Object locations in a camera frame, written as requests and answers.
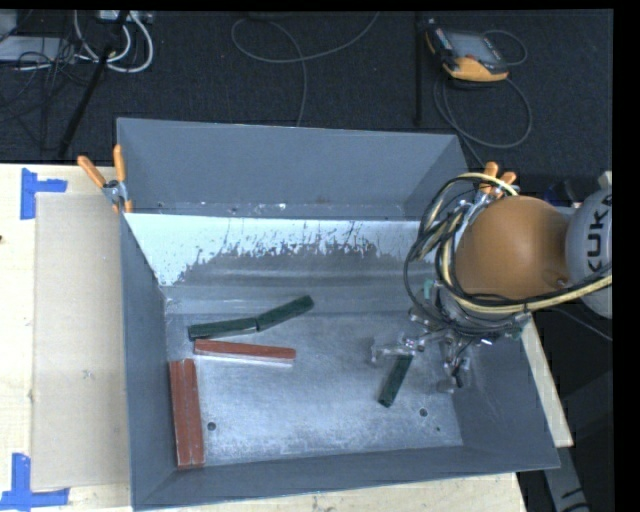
black cable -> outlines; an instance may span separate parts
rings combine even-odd
[[[34,67],[32,64],[29,64],[29,66],[24,66],[24,67],[22,66],[22,60],[23,60],[25,57],[28,57],[28,56],[30,56],[30,55],[36,55],[36,56],[38,56],[38,57],[42,58],[42,60],[47,61],[46,65],[47,65],[48,67],[53,66],[53,64],[55,63],[55,60],[54,60],[54,59],[51,59],[48,55],[46,55],[46,54],[44,54],[44,53],[36,52],[36,51],[33,51],[33,50],[32,50],[32,51],[27,51],[27,52],[22,53],[22,54],[20,55],[20,57],[18,57],[18,60],[17,60],[14,64],[12,64],[12,65],[14,65],[14,66],[15,66],[15,68],[16,68],[16,70],[17,70],[17,71],[20,71],[20,72],[23,72],[23,73],[26,73],[26,72],[32,71],[32,72],[34,72],[34,74],[35,74],[37,71],[39,71],[38,69],[31,69],[31,70],[28,70],[28,71],[25,71],[25,70],[24,70],[24,68],[25,68],[25,67],[29,67],[29,68]],[[61,64],[61,65],[60,65],[60,67],[59,67],[59,71],[60,71],[63,75],[65,75],[67,78],[69,78],[72,82],[74,82],[74,83],[76,83],[76,84],[78,84],[78,85],[87,85],[87,84],[88,84],[88,81],[87,81],[87,80],[84,80],[84,79],[80,78],[79,76],[77,76],[77,75],[75,75],[75,74],[71,73],[70,71],[67,71],[67,70],[66,70],[66,68],[69,66],[69,64],[71,63],[71,61],[70,61],[70,60],[69,60],[69,61],[67,61],[67,58],[66,58],[66,57],[63,57],[63,60],[64,60],[65,62],[64,62],[63,64]]]
[[[248,19],[250,21],[258,21],[258,22],[262,22],[264,23],[265,21],[267,23],[269,23],[269,25],[272,25],[274,27],[276,27],[278,30],[280,30],[282,33],[284,33],[287,38],[291,41],[291,43],[293,44],[293,46],[295,47],[296,51],[298,52],[298,57],[294,58],[294,59],[271,59],[271,58],[266,58],[266,57],[261,57],[260,55],[256,55],[254,53],[251,53],[247,50],[245,50],[237,41],[236,38],[236,30],[238,28],[238,26],[244,22],[247,21],[247,19],[245,18],[241,18],[239,20],[237,20],[233,26],[231,27],[231,40],[233,42],[233,44],[235,45],[235,47],[242,53],[244,53],[247,57],[251,57],[252,59],[258,60],[260,62],[266,62],[268,64],[293,64],[296,62],[299,62],[302,66],[302,80],[303,80],[303,85],[302,85],[302,100],[300,102],[300,110],[298,113],[298,118],[296,120],[296,126],[300,126],[301,122],[302,122],[302,117],[304,114],[304,108],[305,108],[305,104],[307,101],[307,90],[308,90],[308,84],[307,84],[307,67],[306,67],[306,61],[308,60],[312,60],[312,59],[318,59],[320,57],[326,57],[327,55],[331,55],[333,53],[339,52],[341,50],[344,50],[345,48],[353,45],[355,42],[357,42],[360,38],[362,38],[367,32],[369,32],[369,29],[373,26],[373,24],[375,23],[375,21],[378,19],[378,16],[380,16],[380,11],[376,12],[376,14],[373,16],[373,19],[369,22],[369,24],[364,28],[364,30],[362,32],[360,32],[360,34],[358,34],[356,37],[354,37],[351,41],[348,41],[345,44],[342,44],[336,48],[332,48],[330,50],[326,50],[320,53],[316,53],[313,55],[304,55],[302,53],[302,50],[300,48],[300,46],[298,45],[297,41],[295,40],[295,38],[293,37],[293,35],[291,35],[283,26],[281,26],[278,23],[275,23],[274,21],[270,21],[269,17],[265,17],[265,18],[256,18],[256,17],[249,17]]]
[[[4,95],[2,94],[2,91],[0,91],[0,101],[3,101],[5,103],[4,107],[9,111],[9,113],[11,114],[10,117],[6,117],[4,119],[0,120],[0,123],[4,124],[6,121],[11,121],[13,119],[17,119],[18,123],[20,124],[20,126],[22,126],[22,129],[25,131],[25,133],[29,136],[29,138],[35,142],[36,144],[40,144],[40,140],[33,134],[31,133],[31,130],[29,129],[29,127],[27,126],[27,124],[25,123],[25,121],[22,119],[22,116],[24,115],[24,112],[20,112],[20,113],[15,113],[13,112],[13,110],[11,109],[11,107],[9,105],[7,105],[6,103],[6,99],[4,97]]]
[[[53,98],[53,97],[57,96],[58,94],[60,94],[60,92],[61,92],[63,89],[64,89],[64,84],[62,84],[62,85],[58,86],[58,89],[56,89],[56,90],[53,92],[53,94],[51,95],[51,97]],[[30,107],[25,108],[23,111],[18,112],[18,113],[13,113],[13,112],[12,112],[10,116],[5,117],[5,118],[3,118],[3,119],[0,119],[0,124],[6,123],[6,122],[11,121],[11,120],[16,119],[16,118],[20,118],[20,117],[22,117],[22,116],[25,116],[25,115],[27,115],[27,114],[29,114],[29,113],[33,112],[34,110],[36,110],[36,109],[40,108],[40,107],[41,107],[45,102],[46,102],[46,100],[45,100],[45,101],[41,101],[41,102],[39,102],[39,103],[36,103],[36,104],[34,104],[34,105],[31,105]]]
[[[522,52],[523,52],[523,56],[520,60],[517,60],[515,62],[507,62],[507,66],[509,67],[513,67],[513,66],[519,66],[520,64],[524,63],[527,58],[529,57],[529,52],[527,51],[527,47],[525,46],[525,44],[518,39],[514,34],[512,34],[511,32],[507,32],[506,30],[500,30],[500,29],[493,29],[493,30],[487,30],[486,32],[484,32],[483,35],[488,35],[488,34],[503,34],[505,36],[509,36],[511,39],[513,39],[514,41],[516,41],[519,45],[520,48],[522,48]]]
[[[133,55],[131,57],[129,57],[129,53],[131,53],[131,50],[129,50],[129,52],[127,52],[127,56],[123,59],[123,60],[128,60],[129,63],[128,64],[124,64],[122,63],[122,67],[125,68],[127,71],[127,73],[130,72],[131,69],[133,69],[134,67],[136,67],[136,60],[138,59],[138,51],[140,50],[140,44],[139,44],[139,33],[138,30],[136,30],[135,32],[133,32],[133,34],[131,35],[131,46],[133,47]]]
[[[53,64],[47,70],[47,74],[45,76],[45,81],[42,86],[43,97],[46,102],[42,106],[42,110],[40,113],[40,157],[43,157],[43,152],[48,148],[46,147],[47,136],[49,134],[49,112],[51,110],[51,94],[53,92],[53,88],[55,86],[56,78],[58,77],[58,70],[60,68],[60,61],[64,57],[64,51],[66,49],[66,45],[59,44],[58,45],[58,53],[56,57],[53,59]]]
[[[102,48],[100,61],[98,62],[98,65],[91,75],[89,85],[85,89],[84,94],[80,99],[80,103],[78,103],[78,106],[74,110],[73,115],[71,116],[71,120],[69,121],[69,124],[67,125],[67,128],[65,129],[65,132],[60,140],[60,147],[58,148],[58,158],[61,160],[64,158],[67,149],[69,149],[69,146],[71,145],[71,141],[73,140],[75,132],[78,129],[78,125],[80,124],[82,116],[84,115],[84,111],[87,108],[87,105],[89,104],[89,101],[91,100],[96,87],[98,86],[105,68],[107,67],[107,61],[109,59],[109,55],[115,47],[115,40],[119,35],[119,30],[122,30],[122,27],[124,26],[126,18],[128,16],[128,9],[119,11],[118,17],[116,18],[113,27],[111,27],[111,30],[109,31],[109,38]]]
[[[429,205],[425,208],[424,213],[422,214],[422,218],[420,220],[420,228],[418,229],[418,232],[420,233],[424,229],[424,223],[427,217],[431,215],[433,208],[436,206],[438,201],[441,200],[440,196],[442,196],[443,193],[449,189],[449,187],[451,187],[457,182],[469,182],[469,183],[474,183],[476,185],[479,185],[481,183],[486,183],[486,181],[487,180],[484,180],[481,177],[475,177],[475,176],[464,176],[464,177],[457,176],[455,178],[451,178],[450,180],[448,180],[444,185],[440,187],[440,189],[436,192],[431,203],[429,203]]]
[[[454,230],[452,230],[452,232],[449,232],[450,227],[453,225],[452,222],[456,221],[456,219],[458,219],[457,220],[458,225]],[[429,226],[429,228],[425,233],[418,235],[417,239],[412,244],[404,260],[404,265],[402,269],[404,287],[405,287],[405,290],[407,291],[407,294],[409,295],[409,298],[411,299],[411,302],[418,308],[419,311],[421,311],[424,315],[428,316],[429,318],[431,318],[436,322],[442,323],[443,325],[454,326],[455,330],[462,335],[474,337],[478,335],[488,335],[490,333],[497,333],[500,329],[509,327],[510,324],[505,324],[505,323],[492,324],[490,320],[482,319],[483,320],[482,324],[479,324],[479,322],[476,322],[476,324],[479,324],[477,328],[460,325],[457,321],[452,320],[448,317],[445,317],[442,313],[442,310],[439,307],[432,306],[428,302],[420,301],[416,297],[416,295],[413,293],[413,290],[411,289],[411,285],[409,283],[409,263],[416,256],[418,249],[422,247],[426,241],[429,241],[429,239],[433,236],[433,234],[436,233],[438,230],[440,230],[441,226],[444,225],[443,233],[439,235],[435,244],[438,246],[438,248],[441,248],[442,244],[446,242],[448,239],[450,239],[452,236],[454,236],[455,233],[458,231],[461,223],[463,222],[462,219],[463,217],[458,218],[457,213],[450,212],[447,215],[447,219],[442,221],[443,224],[432,224],[431,226]]]
[[[20,89],[13,98],[11,98],[10,100],[7,100],[6,98],[4,98],[3,99],[4,104],[0,105],[0,109],[1,108],[8,109],[12,103],[15,103],[18,100],[18,98],[20,98],[20,96],[22,96],[22,94],[31,86],[31,84],[33,83],[33,79],[35,77],[36,77],[36,73],[32,73],[31,76],[29,77],[29,80],[27,80],[27,83],[24,86],[22,86],[22,89]]]
[[[498,143],[485,141],[483,139],[480,139],[479,137],[475,137],[474,135],[471,135],[469,132],[463,130],[458,125],[453,115],[453,111],[451,110],[451,107],[449,105],[449,99],[446,94],[447,82],[444,80],[445,78],[446,78],[446,75],[444,73],[441,73],[436,78],[436,81],[433,86],[434,104],[436,105],[436,108],[438,109],[438,112],[440,113],[442,118],[458,133],[459,137],[462,139],[464,144],[467,146],[467,148],[472,153],[473,157],[478,161],[481,167],[484,167],[486,162],[484,162],[478,156],[478,153],[475,151],[473,146],[471,146],[471,142],[475,142],[480,146],[493,148],[493,149],[511,149],[521,145],[525,140],[527,140],[527,138],[531,134],[531,130],[533,129],[533,113],[531,111],[531,104],[529,103],[529,100],[527,100],[522,90],[512,80],[507,78],[505,79],[505,82],[509,84],[516,91],[518,96],[522,99],[522,102],[527,112],[527,127],[525,128],[524,134],[520,136],[520,138],[518,138],[516,141],[505,143],[505,144],[498,144]],[[442,101],[444,102],[444,106],[441,105],[440,101],[438,100],[438,93],[440,93],[440,95],[442,96]]]
[[[462,355],[462,353],[467,350],[467,348],[469,347],[469,345],[471,345],[471,343],[473,343],[473,338],[470,339],[469,341],[467,341],[467,343],[464,345],[464,347],[462,347],[460,350],[458,350],[458,353],[455,355],[455,357],[453,358],[453,360],[455,361],[453,370],[451,371],[451,375],[455,376],[454,373],[458,373],[458,369],[460,368],[460,363],[462,361],[460,361],[460,356]]]
[[[456,194],[455,196],[453,196],[451,199],[449,199],[447,201],[447,203],[441,208],[441,211],[446,211],[447,208],[449,208],[449,206],[451,206],[451,203],[453,203],[456,199],[462,197],[462,196],[466,196],[467,194],[473,194],[475,193],[475,190],[465,190],[464,192],[460,192],[459,194]]]

bin floor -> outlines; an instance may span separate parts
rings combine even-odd
[[[374,365],[371,345],[396,339],[405,316],[309,314],[233,337],[294,348],[290,366],[194,356],[184,332],[202,317],[167,316],[171,359],[196,359],[207,465],[461,444],[451,395],[436,391],[437,344],[414,357],[390,408],[377,402],[392,358]]]

green object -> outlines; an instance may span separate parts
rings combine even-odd
[[[300,316],[313,308],[313,300],[308,295],[287,302],[282,306],[271,309],[256,318],[258,331],[264,331],[269,327],[285,322],[296,316]]]
[[[396,399],[398,391],[400,391],[402,381],[404,381],[404,378],[409,371],[411,361],[413,361],[413,356],[398,356],[396,358],[393,368],[384,383],[382,392],[378,398],[378,403],[385,407],[391,407],[391,404],[393,404],[393,401]]]
[[[238,318],[210,324],[197,324],[189,327],[189,339],[217,338],[219,336],[238,336],[258,330],[255,318]]]
[[[257,317],[223,320],[209,324],[196,324],[188,328],[189,339],[217,338],[222,336],[237,336],[264,331],[269,327],[302,315],[313,308],[313,300],[308,295],[287,302],[282,306],[270,309]]]

black floor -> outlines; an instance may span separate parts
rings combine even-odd
[[[453,121],[467,135],[461,140],[469,142],[463,145],[469,168],[495,160],[518,174],[522,193],[540,198],[564,191],[580,201],[612,168],[612,9],[435,10],[417,19],[413,11],[154,13],[145,25],[154,45],[151,65],[139,73],[107,69],[68,146],[64,135],[96,64],[18,71],[15,62],[0,63],[0,162],[73,163],[87,154],[98,165],[111,164],[115,120],[144,117],[433,133],[454,132]],[[72,11],[20,15],[16,34],[62,36],[72,53],[79,49]],[[510,82],[447,87],[449,121],[437,107],[444,75],[424,47],[416,68],[416,26],[422,31],[430,19],[491,31],[505,60],[524,59],[511,66]],[[95,11],[80,11],[78,23],[92,48],[109,40],[111,25],[98,22]],[[149,47],[129,26],[132,50],[116,65],[131,69],[144,63]],[[114,44],[118,51],[124,40]],[[29,66],[28,56],[20,65]],[[611,336],[611,321],[571,305],[567,311]],[[561,398],[611,371],[612,343],[603,336],[558,312],[541,312],[536,320]],[[572,450],[593,511],[614,510],[612,418],[579,425]],[[529,512],[552,510],[541,474],[521,475],[521,486]]]

wire bundle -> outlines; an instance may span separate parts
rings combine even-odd
[[[550,308],[583,297],[612,283],[611,263],[603,266],[598,272],[594,272],[580,283],[566,289],[528,297],[524,300],[512,300],[502,296],[482,296],[467,294],[455,278],[455,238],[468,219],[468,213],[472,209],[471,203],[461,203],[452,212],[449,212],[444,220],[438,221],[438,215],[443,211],[442,205],[449,189],[459,181],[470,181],[476,184],[490,182],[500,187],[507,195],[517,195],[516,189],[502,180],[482,173],[465,173],[448,181],[438,192],[431,205],[425,210],[418,230],[416,241],[412,245],[404,264],[404,284],[412,302],[424,313],[433,316],[434,310],[439,314],[439,320],[450,323],[437,305],[425,305],[419,301],[409,285],[408,266],[411,261],[422,260],[429,253],[435,253],[435,269],[438,281],[446,288],[461,310],[465,313],[473,312],[489,315],[506,315],[513,317],[521,313],[529,313],[534,310]]]
[[[153,62],[154,47],[153,40],[151,39],[151,34],[149,34],[147,27],[144,26],[144,23],[140,21],[140,17],[134,11],[131,11],[129,13],[128,19],[129,18],[136,24],[137,28],[144,36],[144,40],[147,46],[147,58],[141,65],[135,67],[119,66],[114,64],[114,62],[124,59],[129,54],[132,48],[131,33],[129,32],[129,29],[126,27],[126,25],[123,26],[122,32],[126,38],[125,48],[120,53],[113,55],[112,57],[109,57],[109,59],[107,59],[107,67],[112,71],[117,71],[118,73],[140,73],[141,71],[147,69]],[[82,31],[80,30],[77,10],[73,11],[73,26],[76,36],[80,40],[80,51],[75,56],[81,60],[87,60],[95,63],[99,62],[100,56],[87,43]]]

